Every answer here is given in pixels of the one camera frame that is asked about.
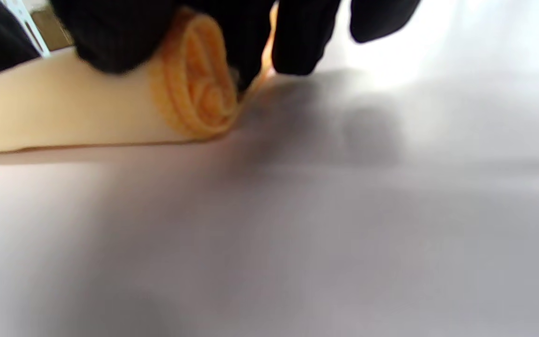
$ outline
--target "white table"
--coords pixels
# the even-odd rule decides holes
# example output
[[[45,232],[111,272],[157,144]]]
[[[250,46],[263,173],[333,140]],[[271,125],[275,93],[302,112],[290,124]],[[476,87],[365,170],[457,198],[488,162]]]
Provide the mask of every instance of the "white table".
[[[539,337],[539,7],[512,3],[531,36],[488,42],[503,1],[455,30],[425,0],[358,54],[339,26],[222,141],[0,156],[0,336]]]

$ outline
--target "orange towel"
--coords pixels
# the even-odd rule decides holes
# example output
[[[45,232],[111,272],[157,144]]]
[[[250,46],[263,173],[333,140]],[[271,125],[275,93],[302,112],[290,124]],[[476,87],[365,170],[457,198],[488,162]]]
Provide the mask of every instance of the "orange towel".
[[[270,73],[272,41],[248,95]],[[73,51],[0,73],[0,152],[207,140],[240,110],[218,24],[184,8],[152,59],[126,75],[102,74]]]

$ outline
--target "finger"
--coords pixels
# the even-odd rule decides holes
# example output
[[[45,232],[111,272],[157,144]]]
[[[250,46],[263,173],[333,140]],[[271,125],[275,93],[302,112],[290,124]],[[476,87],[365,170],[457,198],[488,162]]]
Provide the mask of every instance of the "finger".
[[[365,43],[390,35],[411,19],[419,0],[352,0],[350,32]]]
[[[228,64],[239,73],[238,89],[248,88],[261,69],[261,54],[270,35],[269,14],[274,0],[190,0],[187,3],[218,21]]]
[[[340,0],[281,0],[272,59],[279,73],[307,75],[332,37]]]
[[[123,73],[150,58],[168,31],[173,0],[51,0],[79,56],[99,70]]]

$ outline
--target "orange fabric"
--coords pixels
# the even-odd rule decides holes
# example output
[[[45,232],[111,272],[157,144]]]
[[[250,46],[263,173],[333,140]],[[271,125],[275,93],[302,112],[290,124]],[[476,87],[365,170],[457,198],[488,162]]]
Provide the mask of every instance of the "orange fabric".
[[[276,23],[262,58],[262,70],[248,95],[271,71],[271,47]],[[178,11],[173,27],[149,65],[155,104],[167,124],[193,140],[227,132],[240,112],[237,89],[229,73],[222,32],[209,16],[190,9]]]

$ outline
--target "rolled towel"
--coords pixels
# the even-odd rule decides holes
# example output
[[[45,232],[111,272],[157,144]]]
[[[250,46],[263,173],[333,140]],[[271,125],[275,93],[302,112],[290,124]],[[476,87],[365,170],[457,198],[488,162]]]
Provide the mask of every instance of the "rolled towel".
[[[252,88],[271,68],[263,63]],[[0,152],[207,140],[239,112],[218,24],[184,8],[152,59],[128,74],[98,72],[71,49],[0,73]]]

